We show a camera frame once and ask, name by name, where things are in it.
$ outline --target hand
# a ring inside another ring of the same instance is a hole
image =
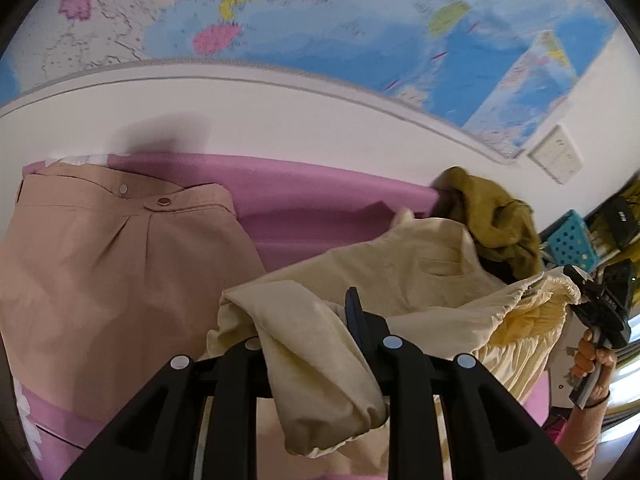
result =
[[[617,361],[616,353],[613,350],[595,349],[591,344],[591,339],[593,339],[593,333],[591,330],[587,330],[578,344],[578,351],[574,357],[575,365],[571,368],[571,373],[574,376],[583,378],[595,370],[595,361],[602,365],[598,382],[587,400],[587,408],[602,402],[609,395],[609,384]]]

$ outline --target wall switch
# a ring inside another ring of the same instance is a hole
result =
[[[584,165],[560,124],[529,153],[529,157],[558,184],[569,182]]]

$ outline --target waistband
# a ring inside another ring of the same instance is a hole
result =
[[[62,162],[25,176],[17,205],[79,207],[115,216],[218,206],[236,214],[231,193],[219,184],[185,189],[150,176]]]

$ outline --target person's forearm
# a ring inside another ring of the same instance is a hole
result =
[[[574,408],[558,441],[558,448],[582,478],[587,478],[595,457],[598,436],[607,411],[607,399],[592,408]]]

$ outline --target beige pants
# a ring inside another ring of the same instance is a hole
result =
[[[0,248],[12,373],[107,420],[172,356],[201,355],[222,290],[263,273],[222,186],[54,164],[25,177]]]

